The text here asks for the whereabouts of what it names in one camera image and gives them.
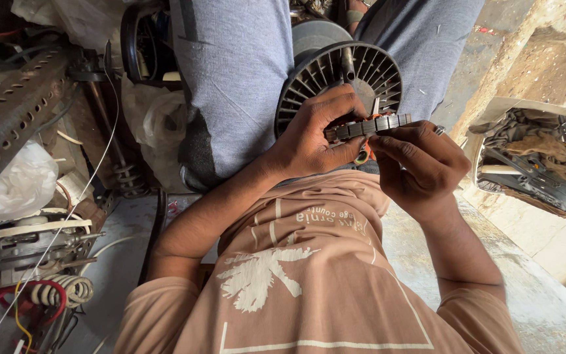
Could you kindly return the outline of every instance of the man's right hand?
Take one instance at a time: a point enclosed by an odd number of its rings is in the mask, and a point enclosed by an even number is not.
[[[381,189],[420,224],[457,211],[452,192],[471,168],[462,149],[435,129],[422,120],[369,139]]]

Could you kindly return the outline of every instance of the hand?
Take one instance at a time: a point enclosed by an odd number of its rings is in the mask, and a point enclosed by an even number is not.
[[[261,161],[283,180],[329,172],[350,163],[359,154],[366,138],[355,137],[329,148],[323,133],[331,121],[350,112],[359,117],[368,116],[362,101],[348,84],[305,100],[286,131],[264,153]]]
[[[369,139],[382,191],[421,224],[457,212],[452,192],[471,168],[462,149],[435,129],[423,120]]]

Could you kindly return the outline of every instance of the foot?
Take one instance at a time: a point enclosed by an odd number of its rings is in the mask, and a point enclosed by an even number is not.
[[[364,5],[364,3],[361,0],[347,0],[347,10],[355,10],[361,13],[366,13],[366,11],[368,11],[368,8],[366,7],[366,5]],[[347,31],[351,36],[353,36],[353,33],[355,32],[355,29],[357,28],[358,24],[359,21],[356,21],[351,23],[347,27]]]

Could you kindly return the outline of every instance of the gray jeans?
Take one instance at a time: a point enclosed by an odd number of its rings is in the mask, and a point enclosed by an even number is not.
[[[400,113],[429,120],[483,3],[378,0],[364,15],[354,38],[396,60],[403,80]],[[190,189],[207,191],[275,141],[279,94],[294,68],[289,4],[171,0],[170,5],[189,103],[180,177]]]

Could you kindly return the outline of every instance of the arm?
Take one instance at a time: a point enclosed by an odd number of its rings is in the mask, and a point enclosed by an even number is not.
[[[434,128],[419,121],[369,139],[381,188],[421,225],[442,298],[457,288],[478,288],[505,301],[501,273],[460,215],[452,193],[471,164]]]
[[[174,219],[154,246],[148,281],[182,277],[196,281],[200,260],[226,228],[266,191],[287,178],[328,172],[353,161],[362,137],[329,148],[323,129],[364,105],[351,85],[341,85],[303,102],[285,133],[264,155],[213,189]]]

